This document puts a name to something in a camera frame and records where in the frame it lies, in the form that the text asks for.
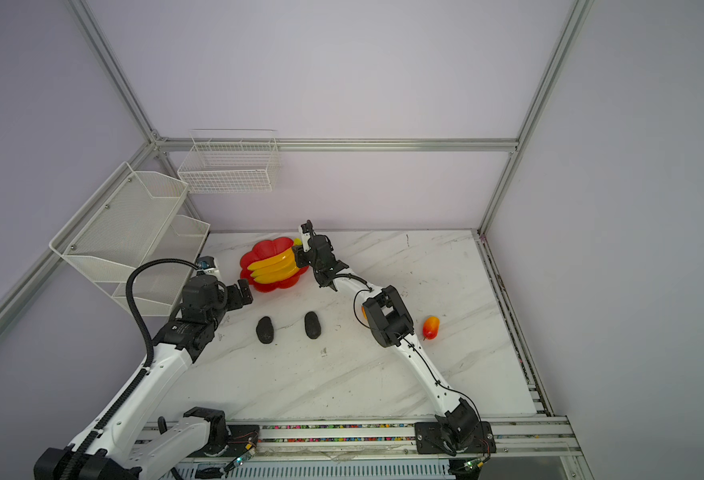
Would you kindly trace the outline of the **red yellow fake mango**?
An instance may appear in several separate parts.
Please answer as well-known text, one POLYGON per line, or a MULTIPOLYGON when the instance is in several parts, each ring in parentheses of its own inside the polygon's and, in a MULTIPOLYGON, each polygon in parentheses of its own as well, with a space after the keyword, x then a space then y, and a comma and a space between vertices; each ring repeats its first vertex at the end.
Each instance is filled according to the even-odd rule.
POLYGON ((436 316, 427 318, 422 327, 422 335, 426 340, 434 340, 439 335, 441 320, 436 316))

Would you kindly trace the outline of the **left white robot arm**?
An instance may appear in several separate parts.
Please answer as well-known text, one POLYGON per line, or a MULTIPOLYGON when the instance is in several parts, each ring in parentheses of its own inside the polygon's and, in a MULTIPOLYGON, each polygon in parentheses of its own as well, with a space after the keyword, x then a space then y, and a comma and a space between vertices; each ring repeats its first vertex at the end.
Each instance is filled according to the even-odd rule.
POLYGON ((199 358, 224 315, 251 304, 246 280, 225 285, 213 275, 188 280, 176 318, 151 341, 153 356, 136 370, 111 403, 64 448, 49 448, 36 461, 36 479, 158 479, 186 457, 232 456, 234 441, 223 411, 192 407, 149 443, 136 440, 160 401, 199 358))

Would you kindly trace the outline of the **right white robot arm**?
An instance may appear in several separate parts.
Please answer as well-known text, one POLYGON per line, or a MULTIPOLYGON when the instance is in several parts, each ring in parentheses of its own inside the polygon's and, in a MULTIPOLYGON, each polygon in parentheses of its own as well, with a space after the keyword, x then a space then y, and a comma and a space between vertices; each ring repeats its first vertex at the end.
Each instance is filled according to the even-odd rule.
POLYGON ((316 233, 311 222, 300 227, 293 252, 297 266, 310 268, 321 288, 352 296, 356 320, 379 346, 403 359, 426 392, 435 419, 415 424, 419 453, 478 453, 488 459, 497 452, 491 425, 482 419, 471 397, 451 387, 430 359, 395 286, 380 287, 357 275, 336 258, 329 237, 316 233))

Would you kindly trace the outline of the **dark fake avocado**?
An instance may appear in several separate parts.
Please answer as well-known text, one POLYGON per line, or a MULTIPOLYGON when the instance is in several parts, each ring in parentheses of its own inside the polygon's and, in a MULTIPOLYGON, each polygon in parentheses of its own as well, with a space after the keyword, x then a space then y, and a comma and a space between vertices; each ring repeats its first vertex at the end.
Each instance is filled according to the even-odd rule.
POLYGON ((322 334, 322 325, 316 312, 310 311, 304 317, 305 333, 308 338, 315 340, 322 334))
POLYGON ((262 344, 269 345, 274 342, 275 329, 272 319, 269 316, 264 316, 258 321, 256 335, 262 344))

